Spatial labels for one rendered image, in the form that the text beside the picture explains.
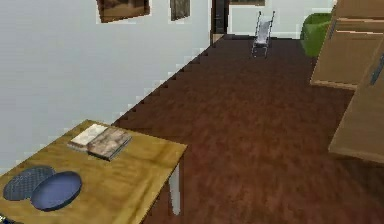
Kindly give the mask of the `grey metal chair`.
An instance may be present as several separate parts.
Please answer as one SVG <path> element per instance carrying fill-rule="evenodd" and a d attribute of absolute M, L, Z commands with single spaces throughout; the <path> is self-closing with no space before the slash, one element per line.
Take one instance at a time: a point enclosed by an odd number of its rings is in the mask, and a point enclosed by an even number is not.
<path fill-rule="evenodd" d="M 267 19 L 261 11 L 258 12 L 255 36 L 251 48 L 251 56 L 253 58 L 257 58 L 260 50 L 263 50 L 264 57 L 267 57 L 274 17 L 275 12 L 272 12 L 270 19 Z"/>

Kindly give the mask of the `blue patterned plate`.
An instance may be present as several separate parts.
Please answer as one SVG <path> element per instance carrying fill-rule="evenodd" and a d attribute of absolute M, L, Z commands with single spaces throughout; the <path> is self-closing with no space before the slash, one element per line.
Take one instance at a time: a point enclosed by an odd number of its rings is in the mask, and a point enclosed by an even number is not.
<path fill-rule="evenodd" d="M 3 188 L 3 198 L 9 201 L 20 201 L 30 198 L 34 189 L 54 174 L 55 170 L 46 165 L 38 165 L 23 170 L 5 185 Z"/>

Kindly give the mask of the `plain blue plate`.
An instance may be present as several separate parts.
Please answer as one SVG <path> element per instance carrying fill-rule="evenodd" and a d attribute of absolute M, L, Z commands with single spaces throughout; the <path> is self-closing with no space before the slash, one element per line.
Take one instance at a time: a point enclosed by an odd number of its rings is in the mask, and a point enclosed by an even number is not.
<path fill-rule="evenodd" d="M 41 211 L 54 211 L 70 204 L 80 193 L 82 179 L 73 171 L 54 174 L 33 191 L 31 204 Z"/>

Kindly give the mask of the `pale beige book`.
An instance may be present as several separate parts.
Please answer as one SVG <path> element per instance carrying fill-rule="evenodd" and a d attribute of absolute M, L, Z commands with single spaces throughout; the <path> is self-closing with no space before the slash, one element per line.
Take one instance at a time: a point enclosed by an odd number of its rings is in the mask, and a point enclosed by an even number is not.
<path fill-rule="evenodd" d="M 92 124 L 90 127 L 70 140 L 68 142 L 68 146 L 78 151 L 87 151 L 90 142 L 96 139 L 106 129 L 106 126 Z"/>

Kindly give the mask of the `large tan wooden cupboard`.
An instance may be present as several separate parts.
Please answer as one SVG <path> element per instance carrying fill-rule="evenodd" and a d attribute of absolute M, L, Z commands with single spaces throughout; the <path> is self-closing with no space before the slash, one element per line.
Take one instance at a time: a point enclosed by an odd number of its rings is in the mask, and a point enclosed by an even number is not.
<path fill-rule="evenodd" d="M 384 41 L 358 84 L 328 151 L 384 164 Z"/>

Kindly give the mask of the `yellow wooden table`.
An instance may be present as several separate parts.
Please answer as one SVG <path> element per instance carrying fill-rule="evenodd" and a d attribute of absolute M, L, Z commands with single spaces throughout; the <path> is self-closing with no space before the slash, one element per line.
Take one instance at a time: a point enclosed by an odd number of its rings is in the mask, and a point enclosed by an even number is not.
<path fill-rule="evenodd" d="M 93 123 L 83 121 L 1 175 L 0 213 L 23 224 L 141 224 L 162 188 L 169 185 L 173 213 L 179 214 L 179 162 L 186 146 L 132 131 L 132 140 L 110 162 L 67 147 Z M 78 197 L 52 212 L 39 211 L 27 200 L 5 200 L 6 183 L 34 165 L 77 172 L 83 182 Z"/>

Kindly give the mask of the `brown framed picture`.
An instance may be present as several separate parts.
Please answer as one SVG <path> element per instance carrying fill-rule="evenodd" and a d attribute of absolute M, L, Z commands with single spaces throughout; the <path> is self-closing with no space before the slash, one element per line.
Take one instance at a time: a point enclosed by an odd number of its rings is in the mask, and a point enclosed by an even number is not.
<path fill-rule="evenodd" d="M 102 23 L 109 23 L 150 13 L 149 0 L 96 0 Z"/>

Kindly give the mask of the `dark room door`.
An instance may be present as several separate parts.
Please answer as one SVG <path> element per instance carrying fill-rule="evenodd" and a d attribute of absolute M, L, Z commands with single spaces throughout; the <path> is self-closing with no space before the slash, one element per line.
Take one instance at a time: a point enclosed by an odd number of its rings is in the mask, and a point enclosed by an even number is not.
<path fill-rule="evenodd" d="M 229 0 L 212 0 L 211 33 L 226 34 L 228 29 Z"/>

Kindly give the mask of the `dark window frame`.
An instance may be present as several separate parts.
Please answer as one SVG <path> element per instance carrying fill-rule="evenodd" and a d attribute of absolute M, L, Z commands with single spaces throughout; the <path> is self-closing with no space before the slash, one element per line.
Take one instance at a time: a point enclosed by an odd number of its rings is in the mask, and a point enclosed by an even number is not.
<path fill-rule="evenodd" d="M 231 5 L 265 6 L 266 0 L 229 0 Z"/>

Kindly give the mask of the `brown mottled book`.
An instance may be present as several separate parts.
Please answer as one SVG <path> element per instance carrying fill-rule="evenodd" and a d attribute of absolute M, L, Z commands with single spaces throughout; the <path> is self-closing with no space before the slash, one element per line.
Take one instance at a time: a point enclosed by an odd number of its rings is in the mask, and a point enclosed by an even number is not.
<path fill-rule="evenodd" d="M 117 128 L 107 128 L 88 144 L 89 155 L 111 161 L 131 140 L 132 136 Z"/>

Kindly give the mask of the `small dark framed picture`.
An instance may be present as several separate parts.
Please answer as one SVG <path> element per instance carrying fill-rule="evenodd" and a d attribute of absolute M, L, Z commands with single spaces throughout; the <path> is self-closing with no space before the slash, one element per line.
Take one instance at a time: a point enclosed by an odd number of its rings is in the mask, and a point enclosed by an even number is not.
<path fill-rule="evenodd" d="M 172 21 L 190 16 L 190 0 L 170 0 L 170 8 Z"/>

